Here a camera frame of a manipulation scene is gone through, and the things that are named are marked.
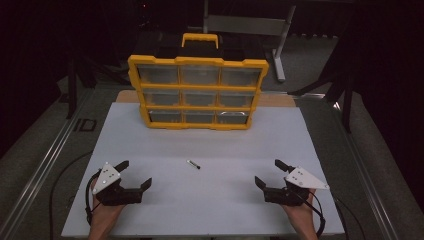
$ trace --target hand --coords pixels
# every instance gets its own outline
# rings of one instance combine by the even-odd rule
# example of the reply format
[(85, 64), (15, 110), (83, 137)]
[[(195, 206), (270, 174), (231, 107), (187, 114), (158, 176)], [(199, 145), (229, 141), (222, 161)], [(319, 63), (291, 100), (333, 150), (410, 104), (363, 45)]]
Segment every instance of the hand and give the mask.
[[(311, 193), (315, 193), (315, 189), (310, 189)], [(313, 195), (309, 194), (308, 202), (312, 205)], [(306, 204), (300, 206), (281, 205), (289, 217), (290, 223), (294, 230), (302, 240), (318, 239), (315, 233), (314, 221), (312, 217), (312, 209)]]
[[(91, 183), (91, 189), (94, 188), (97, 179)], [(115, 226), (119, 215), (126, 205), (104, 206), (93, 195), (93, 217), (91, 219), (91, 229), (88, 236), (89, 240), (106, 239), (109, 232)]]

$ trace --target marker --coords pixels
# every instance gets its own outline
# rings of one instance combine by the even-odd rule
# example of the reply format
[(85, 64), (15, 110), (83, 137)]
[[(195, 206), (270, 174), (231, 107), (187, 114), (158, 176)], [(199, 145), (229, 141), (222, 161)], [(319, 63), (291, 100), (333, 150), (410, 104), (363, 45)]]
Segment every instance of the marker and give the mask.
[(199, 166), (199, 165), (197, 165), (196, 163), (194, 163), (194, 162), (193, 162), (193, 161), (191, 161), (191, 160), (187, 160), (187, 163), (188, 163), (188, 164), (190, 164), (191, 166), (193, 166), (193, 167), (197, 168), (197, 169), (200, 169), (200, 166)]

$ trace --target plastic drawer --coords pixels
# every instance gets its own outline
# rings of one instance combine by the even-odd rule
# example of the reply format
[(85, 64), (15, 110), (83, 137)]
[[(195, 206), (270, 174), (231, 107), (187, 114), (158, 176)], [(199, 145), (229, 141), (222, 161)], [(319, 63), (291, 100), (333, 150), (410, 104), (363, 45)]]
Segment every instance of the plastic drawer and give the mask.
[(180, 123), (181, 111), (177, 110), (150, 110), (149, 111), (151, 122), (162, 123)]
[(215, 106), (216, 91), (183, 90), (183, 103), (187, 106)]
[(183, 111), (186, 123), (213, 123), (214, 111)]
[(246, 124), (249, 112), (217, 112), (216, 118), (219, 124)]
[(221, 74), (221, 84), (228, 86), (256, 86), (260, 68), (233, 68), (223, 67)]
[(221, 107), (250, 107), (255, 92), (220, 91), (219, 106)]
[(147, 105), (179, 105), (179, 90), (174, 89), (143, 89), (144, 100)]
[(141, 82), (144, 83), (178, 83), (178, 67), (174, 65), (137, 65)]
[(219, 68), (206, 65), (183, 65), (181, 82), (183, 84), (216, 85), (218, 84)]

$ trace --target yellow storage organizer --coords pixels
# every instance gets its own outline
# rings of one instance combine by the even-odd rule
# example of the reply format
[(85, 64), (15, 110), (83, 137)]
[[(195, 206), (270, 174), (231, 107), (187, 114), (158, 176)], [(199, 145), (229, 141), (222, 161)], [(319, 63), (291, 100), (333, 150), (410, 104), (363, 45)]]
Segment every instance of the yellow storage organizer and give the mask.
[[(248, 129), (268, 71), (265, 58), (227, 58), (223, 52), (234, 49), (220, 49), (219, 36), (214, 34), (184, 34), (181, 40), (181, 45), (171, 51), (176, 52), (175, 57), (139, 51), (141, 54), (136, 52), (128, 59), (131, 84), (137, 91), (146, 126)], [(190, 54), (185, 46), (190, 41), (212, 41), (215, 49), (209, 48), (205, 56), (201, 52)], [(198, 50), (202, 44), (191, 49)]]

